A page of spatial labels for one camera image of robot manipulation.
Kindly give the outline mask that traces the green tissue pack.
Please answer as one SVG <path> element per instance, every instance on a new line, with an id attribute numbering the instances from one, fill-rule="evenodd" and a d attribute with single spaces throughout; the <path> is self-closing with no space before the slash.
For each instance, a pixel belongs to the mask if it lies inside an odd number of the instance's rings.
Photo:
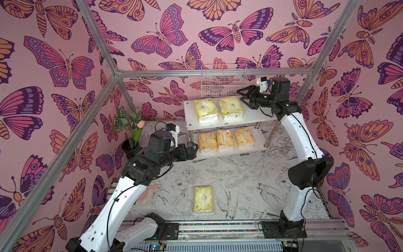
<path id="1" fill-rule="evenodd" d="M 213 189 L 210 186 L 196 186 L 194 190 L 194 212 L 212 212 Z"/>
<path id="2" fill-rule="evenodd" d="M 218 120 L 218 109 L 212 98 L 193 101 L 199 123 L 208 123 Z"/>
<path id="3" fill-rule="evenodd" d="M 220 98 L 219 108 L 224 120 L 234 120 L 243 117 L 243 107 L 238 97 Z"/>

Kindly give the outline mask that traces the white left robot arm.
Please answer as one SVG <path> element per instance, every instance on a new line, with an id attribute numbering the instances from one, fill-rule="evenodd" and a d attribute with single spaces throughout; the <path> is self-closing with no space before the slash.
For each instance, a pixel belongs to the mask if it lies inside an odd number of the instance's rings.
<path id="1" fill-rule="evenodd" d="M 129 210 L 150 183 L 162 176 L 164 167 L 175 162 L 193 160 L 198 144 L 189 141 L 177 144 L 171 131 L 158 130 L 151 134 L 149 145 L 132 157 L 122 171 L 118 184 L 106 205 L 80 236 L 69 240 L 69 252 L 127 252 L 138 243 L 163 235 L 165 221 L 152 213 L 137 224 L 119 230 Z"/>

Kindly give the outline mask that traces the orange tissue pack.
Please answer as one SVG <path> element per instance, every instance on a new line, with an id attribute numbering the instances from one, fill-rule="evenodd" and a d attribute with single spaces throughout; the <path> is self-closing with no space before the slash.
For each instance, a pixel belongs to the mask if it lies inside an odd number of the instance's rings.
<path id="1" fill-rule="evenodd" d="M 252 147 L 255 144 L 253 134 L 248 128 L 240 128 L 234 131 L 238 148 Z"/>
<path id="2" fill-rule="evenodd" d="M 234 138 L 230 130 L 217 130 L 217 146 L 219 150 L 234 148 Z"/>
<path id="3" fill-rule="evenodd" d="M 217 140 L 214 132 L 201 133 L 199 135 L 199 149 L 201 153 L 216 152 Z"/>

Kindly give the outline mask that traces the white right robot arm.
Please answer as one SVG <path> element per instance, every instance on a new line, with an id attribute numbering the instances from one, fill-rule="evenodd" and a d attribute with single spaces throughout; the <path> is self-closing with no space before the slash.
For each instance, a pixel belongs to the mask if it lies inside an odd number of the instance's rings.
<path id="1" fill-rule="evenodd" d="M 292 183 L 287 204 L 277 222 L 262 221 L 258 226 L 265 238 L 306 238 L 305 205 L 315 188 L 334 164 L 315 143 L 296 101 L 290 100 L 291 83 L 278 77 L 257 79 L 256 85 L 237 90 L 240 100 L 250 109 L 270 108 L 287 131 L 296 150 L 298 164 L 288 170 Z"/>

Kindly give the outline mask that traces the white two-tier shelf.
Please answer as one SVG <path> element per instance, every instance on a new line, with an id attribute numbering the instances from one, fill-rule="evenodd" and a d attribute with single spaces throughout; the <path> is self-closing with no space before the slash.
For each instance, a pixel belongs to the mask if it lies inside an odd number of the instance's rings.
<path id="1" fill-rule="evenodd" d="M 256 151 L 264 151 L 267 148 L 264 146 L 266 143 L 266 138 L 261 131 L 261 124 L 265 121 L 276 120 L 275 117 L 271 118 L 266 116 L 271 112 L 269 108 L 263 108 L 260 110 L 251 110 L 244 103 L 241 104 L 243 107 L 243 117 L 238 119 L 224 120 L 221 113 L 218 113 L 218 119 L 212 122 L 199 123 L 196 110 L 192 101 L 187 101 L 184 104 L 184 112 L 186 119 L 186 128 L 188 130 L 189 138 L 195 143 L 199 143 L 199 135 L 204 132 L 215 132 L 218 129 L 221 130 L 231 130 L 234 131 L 238 128 L 248 128 L 255 140 L 255 143 L 251 147 L 238 148 L 237 144 L 234 144 L 233 148 L 227 150 L 219 150 L 212 152 L 201 153 L 197 151 L 196 158 L 193 162 L 196 163 L 205 159 L 213 159 L 223 156 L 236 155 L 242 153 L 251 153 Z"/>

